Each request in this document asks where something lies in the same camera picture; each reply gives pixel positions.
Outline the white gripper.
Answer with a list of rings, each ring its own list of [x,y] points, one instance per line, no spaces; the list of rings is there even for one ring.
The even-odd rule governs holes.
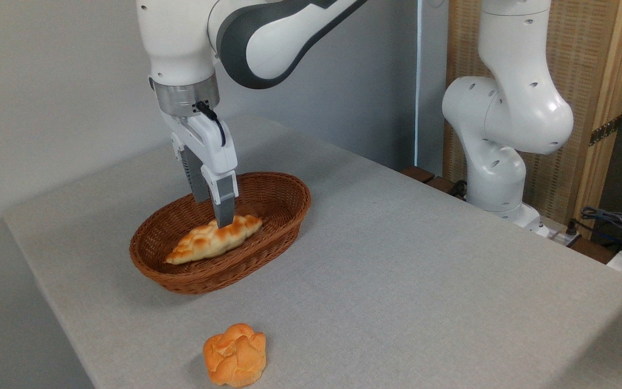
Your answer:
[[[211,195],[218,228],[229,226],[234,221],[239,188],[235,177],[238,160],[227,125],[218,125],[203,113],[191,117],[161,115],[173,133],[172,146],[195,201],[207,201]]]

